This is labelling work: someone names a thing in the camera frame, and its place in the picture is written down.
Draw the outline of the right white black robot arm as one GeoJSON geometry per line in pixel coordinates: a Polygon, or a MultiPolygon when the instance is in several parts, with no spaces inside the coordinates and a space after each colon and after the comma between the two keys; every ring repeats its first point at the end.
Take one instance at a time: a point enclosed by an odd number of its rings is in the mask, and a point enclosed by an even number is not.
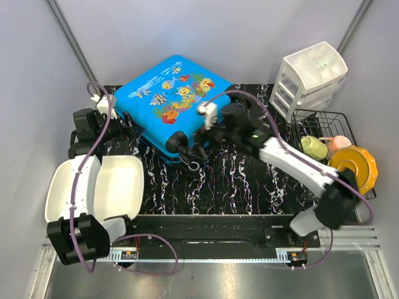
{"type": "Polygon", "coordinates": [[[219,110],[215,103],[203,102],[196,112],[204,121],[197,141],[233,144],[243,154],[284,171],[318,197],[316,206],[294,216],[283,231],[288,246],[297,247],[315,230],[339,229],[358,204],[360,193],[351,169],[338,170],[306,156],[275,133],[255,126],[238,104],[219,110]]]}

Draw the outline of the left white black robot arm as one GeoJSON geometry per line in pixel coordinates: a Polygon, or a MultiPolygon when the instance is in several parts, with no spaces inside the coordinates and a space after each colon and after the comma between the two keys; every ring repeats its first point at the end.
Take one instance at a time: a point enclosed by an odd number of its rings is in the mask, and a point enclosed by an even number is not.
{"type": "Polygon", "coordinates": [[[129,246],[144,191],[139,158],[105,154],[114,138],[135,139],[139,128],[129,113],[107,122],[86,108],[73,117],[69,158],[56,169],[45,206],[47,236],[64,265],[105,258],[114,242],[129,246]]]}

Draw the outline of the blue fish print suitcase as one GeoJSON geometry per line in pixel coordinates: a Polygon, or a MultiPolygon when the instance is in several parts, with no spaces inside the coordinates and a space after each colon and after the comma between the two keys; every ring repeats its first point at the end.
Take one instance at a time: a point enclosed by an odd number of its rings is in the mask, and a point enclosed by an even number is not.
{"type": "Polygon", "coordinates": [[[131,82],[116,89],[115,111],[144,129],[142,141],[170,166],[198,174],[204,159],[188,150],[195,132],[204,126],[196,112],[201,102],[212,100],[221,110],[232,103],[247,110],[251,104],[240,95],[227,95],[234,85],[181,55],[172,55],[131,82]]]}

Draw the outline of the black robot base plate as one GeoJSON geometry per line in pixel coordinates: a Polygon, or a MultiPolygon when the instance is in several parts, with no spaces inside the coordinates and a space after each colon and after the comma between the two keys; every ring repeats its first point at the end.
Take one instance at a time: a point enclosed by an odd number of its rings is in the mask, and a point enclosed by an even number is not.
{"type": "Polygon", "coordinates": [[[319,248],[321,232],[337,234],[327,227],[311,229],[301,237],[289,226],[293,215],[139,215],[127,222],[127,232],[111,241],[128,244],[135,239],[145,243],[171,244],[251,244],[260,248],[319,248]]]}

